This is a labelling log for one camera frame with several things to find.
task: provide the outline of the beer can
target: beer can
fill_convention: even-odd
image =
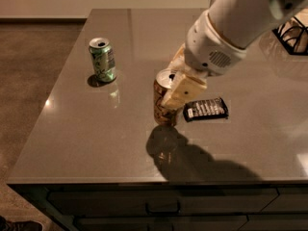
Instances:
[[[93,38],[89,51],[96,79],[100,82],[112,82],[116,78],[116,62],[109,40]]]
[[[178,111],[164,108],[161,103],[170,89],[175,72],[170,69],[160,71],[154,81],[154,119],[159,125],[175,126]]]

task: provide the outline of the brown can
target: brown can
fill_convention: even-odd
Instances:
[[[165,69],[160,71],[154,82],[154,118],[159,125],[175,126],[178,111],[164,108],[161,103],[170,89],[175,72]]]

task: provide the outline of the soda can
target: soda can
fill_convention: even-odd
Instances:
[[[96,79],[100,82],[112,82],[116,78],[116,62],[109,40],[106,38],[92,39],[89,51]]]
[[[175,126],[177,110],[164,108],[161,103],[168,89],[171,88],[175,72],[169,69],[160,71],[154,81],[154,119],[159,125]]]

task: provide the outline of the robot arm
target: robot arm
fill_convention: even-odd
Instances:
[[[178,109],[193,100],[206,89],[206,76],[224,74],[245,57],[252,41],[307,5],[308,0],[217,0],[195,21],[179,51],[182,55],[178,52],[171,62],[169,67],[173,68],[182,57],[182,68],[180,64],[175,68],[184,70],[176,74],[163,105]],[[182,84],[186,77],[198,78],[203,85],[193,81]]]

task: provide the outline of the cabinet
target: cabinet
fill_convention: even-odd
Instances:
[[[204,231],[238,230],[246,223],[245,216],[190,218],[77,218],[83,231]]]
[[[276,189],[185,189],[52,192],[48,201],[63,215],[142,217],[260,212],[276,197]]]
[[[278,188],[279,196],[265,208],[267,213],[308,212],[308,188]]]
[[[307,230],[308,215],[248,215],[248,222],[240,229],[245,231]]]

